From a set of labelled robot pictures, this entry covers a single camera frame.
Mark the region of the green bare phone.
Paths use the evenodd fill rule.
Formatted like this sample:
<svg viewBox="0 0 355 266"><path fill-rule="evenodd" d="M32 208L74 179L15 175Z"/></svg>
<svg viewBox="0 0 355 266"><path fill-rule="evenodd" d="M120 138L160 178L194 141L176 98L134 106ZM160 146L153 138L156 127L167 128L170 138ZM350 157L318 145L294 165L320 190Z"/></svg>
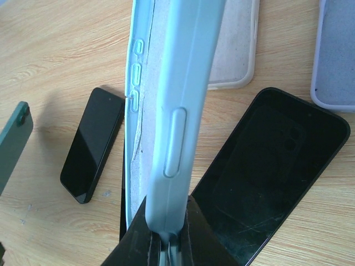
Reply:
<svg viewBox="0 0 355 266"><path fill-rule="evenodd" d="M27 102L20 101L1 132L1 193L32 133L33 119Z"/></svg>

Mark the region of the light blue phone case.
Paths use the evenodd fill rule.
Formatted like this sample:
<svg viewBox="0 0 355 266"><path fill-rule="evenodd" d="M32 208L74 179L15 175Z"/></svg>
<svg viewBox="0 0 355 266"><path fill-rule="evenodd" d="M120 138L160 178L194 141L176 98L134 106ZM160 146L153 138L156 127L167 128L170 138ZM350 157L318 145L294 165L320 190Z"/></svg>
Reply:
<svg viewBox="0 0 355 266"><path fill-rule="evenodd" d="M125 74L128 230L146 200L159 265L181 265L197 137L224 1L134 1Z"/></svg>

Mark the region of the black bare phone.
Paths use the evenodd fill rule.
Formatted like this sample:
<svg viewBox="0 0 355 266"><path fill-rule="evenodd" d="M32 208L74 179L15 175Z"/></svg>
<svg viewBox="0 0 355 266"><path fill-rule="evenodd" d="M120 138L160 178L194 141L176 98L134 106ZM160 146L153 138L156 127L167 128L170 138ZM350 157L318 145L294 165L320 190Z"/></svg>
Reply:
<svg viewBox="0 0 355 266"><path fill-rule="evenodd" d="M121 240L126 233L126 200L125 200L125 150L123 150L123 163L122 163L122 176L121 176L121 204L120 204L120 227L119 227L119 240Z"/></svg>

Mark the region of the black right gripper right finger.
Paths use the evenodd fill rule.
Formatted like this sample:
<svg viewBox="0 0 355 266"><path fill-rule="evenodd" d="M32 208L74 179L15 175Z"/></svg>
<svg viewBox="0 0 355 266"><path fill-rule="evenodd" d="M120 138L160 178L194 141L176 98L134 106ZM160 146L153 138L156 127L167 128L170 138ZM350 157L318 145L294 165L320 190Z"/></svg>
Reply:
<svg viewBox="0 0 355 266"><path fill-rule="evenodd" d="M187 199L184 226L179 233L179 252L181 265L239 265L220 243L192 196Z"/></svg>

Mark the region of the lilac phone case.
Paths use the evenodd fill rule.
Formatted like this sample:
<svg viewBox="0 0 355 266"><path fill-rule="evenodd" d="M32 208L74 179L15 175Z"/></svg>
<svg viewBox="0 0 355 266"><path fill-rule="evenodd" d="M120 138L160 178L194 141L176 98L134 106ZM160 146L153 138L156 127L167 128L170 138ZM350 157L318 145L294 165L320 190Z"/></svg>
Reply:
<svg viewBox="0 0 355 266"><path fill-rule="evenodd" d="M320 1L311 80L312 101L354 112L354 1Z"/></svg>

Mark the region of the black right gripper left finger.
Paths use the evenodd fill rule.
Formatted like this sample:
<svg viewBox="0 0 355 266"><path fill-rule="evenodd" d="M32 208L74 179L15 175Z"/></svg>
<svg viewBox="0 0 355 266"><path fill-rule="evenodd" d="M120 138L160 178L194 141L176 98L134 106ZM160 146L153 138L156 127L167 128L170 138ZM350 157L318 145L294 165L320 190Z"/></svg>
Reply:
<svg viewBox="0 0 355 266"><path fill-rule="evenodd" d="M145 219L145 206L146 200L144 199L129 229L103 261L103 266L159 265L160 236L148 228Z"/></svg>

